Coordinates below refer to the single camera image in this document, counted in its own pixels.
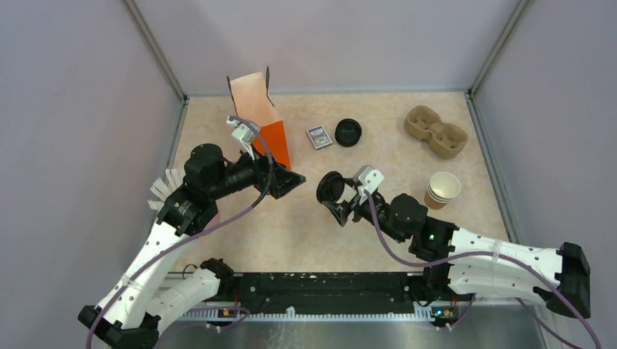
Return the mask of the single brown paper cup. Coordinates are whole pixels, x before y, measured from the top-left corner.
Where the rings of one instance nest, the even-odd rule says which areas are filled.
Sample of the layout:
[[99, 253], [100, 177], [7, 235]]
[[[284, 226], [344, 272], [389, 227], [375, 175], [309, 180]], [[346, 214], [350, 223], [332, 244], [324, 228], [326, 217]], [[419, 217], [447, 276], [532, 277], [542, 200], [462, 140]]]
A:
[[351, 203], [354, 198], [357, 196], [357, 189], [348, 184], [343, 184], [343, 191], [336, 201], [337, 204], [342, 204], [343, 202]]

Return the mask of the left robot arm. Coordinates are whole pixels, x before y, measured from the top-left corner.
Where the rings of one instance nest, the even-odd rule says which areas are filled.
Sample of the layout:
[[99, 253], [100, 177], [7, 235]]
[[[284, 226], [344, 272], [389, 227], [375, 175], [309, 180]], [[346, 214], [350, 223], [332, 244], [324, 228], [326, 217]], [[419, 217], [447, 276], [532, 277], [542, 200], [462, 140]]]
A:
[[170, 184], [154, 184], [158, 200], [151, 203], [156, 221], [142, 249], [116, 286], [96, 305], [87, 305], [79, 321], [87, 340], [111, 348], [153, 348], [163, 332], [203, 300], [225, 300], [233, 292], [233, 271], [211, 259], [194, 275], [165, 292], [159, 287], [189, 244], [218, 229], [217, 201], [248, 187], [261, 196], [281, 198], [305, 182], [271, 156], [257, 151], [227, 161], [219, 146], [195, 147], [184, 176], [168, 172]]

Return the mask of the single black cup lid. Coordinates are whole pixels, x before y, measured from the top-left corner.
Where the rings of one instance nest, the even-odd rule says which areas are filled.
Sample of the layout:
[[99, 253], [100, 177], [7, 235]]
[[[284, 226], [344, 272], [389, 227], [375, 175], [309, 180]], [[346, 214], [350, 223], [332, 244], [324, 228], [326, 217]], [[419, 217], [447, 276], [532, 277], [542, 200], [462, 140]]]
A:
[[330, 171], [319, 182], [316, 196], [320, 204], [336, 202], [344, 192], [345, 179], [340, 172]]

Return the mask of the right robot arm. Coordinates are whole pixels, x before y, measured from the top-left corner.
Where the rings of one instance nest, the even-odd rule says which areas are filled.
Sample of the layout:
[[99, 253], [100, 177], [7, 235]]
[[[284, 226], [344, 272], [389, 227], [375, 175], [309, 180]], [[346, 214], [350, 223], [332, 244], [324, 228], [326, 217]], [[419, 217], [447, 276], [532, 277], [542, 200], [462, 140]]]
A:
[[562, 316], [590, 318], [591, 269], [581, 246], [539, 248], [482, 236], [430, 217], [427, 207], [406, 193], [387, 202], [378, 192], [382, 182], [383, 175], [372, 168], [355, 178], [331, 171], [317, 186], [317, 201], [341, 226], [366, 220], [379, 229], [382, 241], [409, 241], [433, 298], [497, 294], [545, 305]]

